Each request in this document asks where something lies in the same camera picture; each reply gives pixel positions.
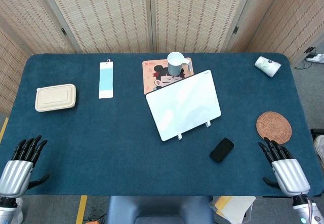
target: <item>cartoon character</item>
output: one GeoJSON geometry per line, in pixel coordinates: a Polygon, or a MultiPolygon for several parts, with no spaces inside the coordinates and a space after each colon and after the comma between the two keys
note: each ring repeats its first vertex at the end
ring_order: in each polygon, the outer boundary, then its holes
{"type": "Polygon", "coordinates": [[[185,74],[183,73],[183,69],[181,69],[181,72],[178,76],[171,76],[168,72],[168,68],[164,68],[162,65],[155,66],[154,70],[156,71],[153,74],[153,76],[156,77],[156,80],[154,81],[156,88],[154,90],[172,84],[175,81],[179,81],[185,76],[185,74]]]}

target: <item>mouse pad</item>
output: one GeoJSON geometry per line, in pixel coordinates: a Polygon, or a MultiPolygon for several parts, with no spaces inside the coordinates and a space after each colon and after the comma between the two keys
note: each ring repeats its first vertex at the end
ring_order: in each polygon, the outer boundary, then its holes
{"type": "Polygon", "coordinates": [[[142,65],[144,95],[193,75],[193,68],[189,72],[187,65],[182,66],[181,73],[178,76],[169,75],[168,61],[166,59],[143,61],[142,65]]]}

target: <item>chair backrest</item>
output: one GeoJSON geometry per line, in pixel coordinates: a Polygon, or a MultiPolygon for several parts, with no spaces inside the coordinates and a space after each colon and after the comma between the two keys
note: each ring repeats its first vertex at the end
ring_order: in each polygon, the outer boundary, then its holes
{"type": "Polygon", "coordinates": [[[213,224],[210,196],[111,196],[108,224],[213,224]]]}

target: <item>container lid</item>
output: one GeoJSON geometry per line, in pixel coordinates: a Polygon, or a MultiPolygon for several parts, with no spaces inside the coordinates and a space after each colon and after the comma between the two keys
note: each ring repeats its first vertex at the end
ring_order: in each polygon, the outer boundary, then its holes
{"type": "Polygon", "coordinates": [[[36,93],[36,111],[52,111],[74,107],[76,88],[73,84],[38,88],[36,93]]]}

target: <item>bookmark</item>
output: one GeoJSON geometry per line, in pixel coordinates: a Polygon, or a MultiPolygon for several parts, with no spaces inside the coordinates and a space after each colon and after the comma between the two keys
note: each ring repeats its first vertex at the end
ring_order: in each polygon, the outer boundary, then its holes
{"type": "Polygon", "coordinates": [[[100,63],[99,99],[112,98],[112,61],[100,63]]]}

